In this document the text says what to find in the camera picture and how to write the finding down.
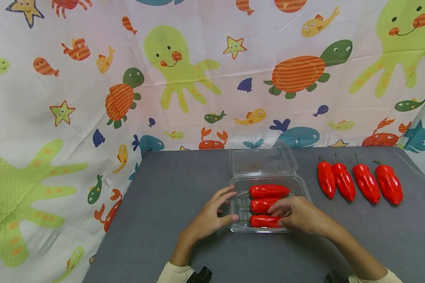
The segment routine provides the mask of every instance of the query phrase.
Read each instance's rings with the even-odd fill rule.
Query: orange fish
[[[72,49],[69,49],[63,43],[61,44],[64,48],[63,53],[68,54],[72,59],[82,61],[90,56],[90,49],[88,49],[85,39],[72,39],[71,45]]]
[[[251,15],[255,10],[249,7],[249,0],[236,0],[236,6],[243,12],[247,12],[247,15]]]
[[[33,60],[33,68],[41,75],[54,75],[58,77],[58,73],[60,72],[59,70],[52,69],[49,62],[42,57],[36,57],[35,60]]]
[[[134,35],[137,33],[137,30],[132,28],[132,25],[130,24],[130,20],[128,17],[124,16],[123,19],[121,20],[123,22],[123,26],[129,30],[132,31],[134,33]]]

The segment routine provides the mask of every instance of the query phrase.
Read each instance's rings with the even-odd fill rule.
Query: yellow starfish
[[[247,50],[247,48],[243,47],[243,45],[242,45],[243,41],[244,41],[244,39],[234,40],[230,36],[227,36],[228,47],[224,51],[223,54],[231,53],[231,55],[233,56],[233,60],[236,59],[236,56],[238,56],[239,51],[246,51]]]
[[[343,148],[347,146],[349,143],[344,143],[343,140],[338,140],[336,143],[330,145],[331,148]]]
[[[66,100],[63,101],[60,106],[51,106],[49,108],[55,116],[55,127],[57,127],[63,120],[70,125],[69,114],[74,112],[76,108],[69,108]]]
[[[6,7],[9,12],[24,13],[29,28],[33,27],[35,17],[44,18],[36,7],[36,0],[15,0]]]

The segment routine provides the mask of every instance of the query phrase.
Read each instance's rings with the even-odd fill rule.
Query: green octopus
[[[179,106],[185,113],[188,113],[189,108],[183,88],[187,89],[198,102],[206,104],[206,99],[195,87],[196,81],[217,95],[222,93],[204,74],[206,70],[219,68],[219,62],[203,60],[197,65],[192,65],[186,39],[177,29],[170,26],[155,27],[146,36],[144,49],[148,61],[161,71],[167,80],[162,92],[162,109],[168,109],[172,94],[176,92]]]
[[[414,87],[417,65],[425,56],[425,0],[389,0],[379,15],[376,32],[382,42],[382,55],[356,78],[349,92],[357,92],[384,70],[375,92],[376,97],[382,97],[398,64],[403,67],[406,86]]]
[[[37,200],[66,197],[74,187],[45,186],[42,180],[84,170],[87,163],[51,166],[63,141],[54,140],[39,150],[26,167],[14,167],[0,157],[0,258],[9,267],[17,267],[28,258],[28,248],[20,231],[22,220],[54,229],[64,218],[31,206]]]

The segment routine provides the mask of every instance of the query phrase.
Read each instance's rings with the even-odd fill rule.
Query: hand
[[[289,197],[278,200],[268,209],[268,212],[274,217],[284,217],[279,220],[279,226],[295,227],[306,233],[326,238],[341,228],[338,223],[316,208],[305,197]]]
[[[235,186],[230,186],[218,190],[195,217],[194,221],[183,231],[183,235],[197,241],[211,235],[221,227],[238,221],[239,217],[236,214],[225,217],[217,216],[218,213],[223,212],[220,209],[221,205],[230,204],[228,199],[236,196],[237,192],[232,191],[234,188]]]

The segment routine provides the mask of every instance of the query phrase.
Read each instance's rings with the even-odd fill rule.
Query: orange turtle shell
[[[324,70],[325,62],[319,57],[296,57],[275,66],[272,82],[284,92],[299,92],[315,83]]]
[[[105,99],[105,110],[110,119],[123,119],[134,100],[134,91],[127,84],[114,85]]]

